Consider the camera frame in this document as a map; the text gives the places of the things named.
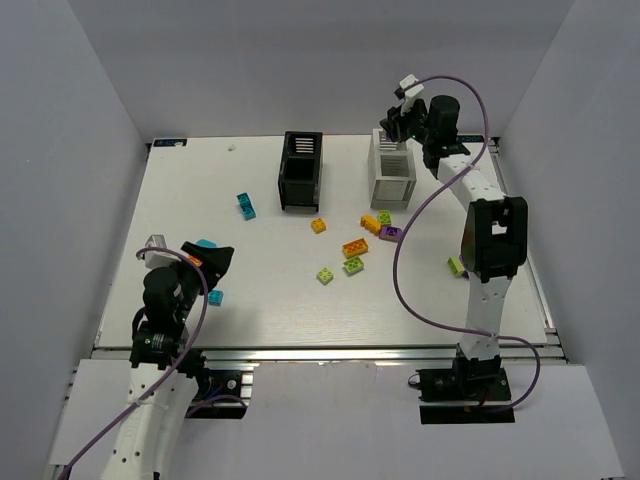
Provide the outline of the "green lego brick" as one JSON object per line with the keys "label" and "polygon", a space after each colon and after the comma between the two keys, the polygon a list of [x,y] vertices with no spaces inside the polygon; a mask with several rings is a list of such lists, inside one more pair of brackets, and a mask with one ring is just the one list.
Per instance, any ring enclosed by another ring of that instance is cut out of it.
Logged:
{"label": "green lego brick", "polygon": [[391,226],[392,218],[389,210],[379,210],[377,212],[377,220],[382,226]]}
{"label": "green lego brick", "polygon": [[348,276],[361,272],[365,265],[359,256],[353,256],[343,262],[343,268]]}

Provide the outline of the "light green square lego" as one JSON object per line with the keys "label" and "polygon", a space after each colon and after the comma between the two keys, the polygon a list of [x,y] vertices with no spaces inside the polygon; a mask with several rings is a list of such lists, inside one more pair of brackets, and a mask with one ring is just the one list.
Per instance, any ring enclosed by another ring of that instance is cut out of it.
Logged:
{"label": "light green square lego", "polygon": [[322,285],[326,286],[334,279],[334,274],[331,270],[324,267],[317,272],[316,278]]}

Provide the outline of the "purple curved lego brick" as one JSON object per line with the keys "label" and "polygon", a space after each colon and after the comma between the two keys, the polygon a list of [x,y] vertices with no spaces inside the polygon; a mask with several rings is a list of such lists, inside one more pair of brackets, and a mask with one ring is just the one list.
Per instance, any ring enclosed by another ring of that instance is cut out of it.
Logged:
{"label": "purple curved lego brick", "polygon": [[378,238],[385,241],[398,243],[403,237],[403,230],[391,225],[383,225],[378,234]]}

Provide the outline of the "light green curved lego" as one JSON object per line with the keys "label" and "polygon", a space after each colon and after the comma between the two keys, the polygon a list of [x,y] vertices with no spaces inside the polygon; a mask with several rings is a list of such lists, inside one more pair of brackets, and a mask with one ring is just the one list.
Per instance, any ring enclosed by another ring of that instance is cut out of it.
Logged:
{"label": "light green curved lego", "polygon": [[456,277],[463,277],[467,271],[459,257],[451,256],[447,260],[447,265],[452,274]]}

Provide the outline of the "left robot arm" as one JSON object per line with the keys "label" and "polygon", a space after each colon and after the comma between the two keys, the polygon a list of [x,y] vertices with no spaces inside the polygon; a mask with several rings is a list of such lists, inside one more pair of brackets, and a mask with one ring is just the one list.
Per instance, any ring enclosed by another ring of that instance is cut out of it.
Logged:
{"label": "left robot arm", "polygon": [[234,250],[190,242],[181,250],[175,255],[149,241],[141,255],[149,271],[132,325],[126,414],[117,422],[104,479],[167,478],[188,407],[214,389],[186,321],[227,273]]}

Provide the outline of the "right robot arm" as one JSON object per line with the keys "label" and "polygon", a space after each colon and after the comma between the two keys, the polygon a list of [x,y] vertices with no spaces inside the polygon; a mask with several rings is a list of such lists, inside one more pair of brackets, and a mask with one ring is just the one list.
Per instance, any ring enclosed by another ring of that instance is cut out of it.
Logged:
{"label": "right robot arm", "polygon": [[457,141],[460,104],[439,95],[429,104],[418,96],[400,96],[380,125],[391,141],[409,139],[422,146],[423,162],[442,186],[428,200],[450,190],[466,212],[460,258],[469,275],[469,299],[463,328],[437,323],[401,304],[421,322],[460,333],[456,362],[474,376],[489,376],[500,368],[499,332],[506,293],[527,257],[528,205],[495,187],[470,161]]}

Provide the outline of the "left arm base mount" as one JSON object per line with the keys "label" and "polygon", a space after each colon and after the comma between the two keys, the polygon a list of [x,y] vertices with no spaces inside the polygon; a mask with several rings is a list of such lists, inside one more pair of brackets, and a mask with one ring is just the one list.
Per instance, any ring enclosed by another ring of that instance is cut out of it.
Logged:
{"label": "left arm base mount", "polygon": [[246,408],[226,396],[240,398],[249,404],[253,386],[252,369],[210,369],[209,387],[201,388],[188,408],[189,419],[240,420],[245,416]]}

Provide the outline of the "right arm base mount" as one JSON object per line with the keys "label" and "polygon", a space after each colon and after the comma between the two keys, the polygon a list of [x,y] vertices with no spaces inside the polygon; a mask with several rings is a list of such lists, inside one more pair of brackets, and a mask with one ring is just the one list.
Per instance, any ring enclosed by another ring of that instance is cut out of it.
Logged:
{"label": "right arm base mount", "polygon": [[462,385],[449,369],[421,369],[407,379],[419,392],[422,425],[513,424],[511,390],[504,368],[494,379]]}

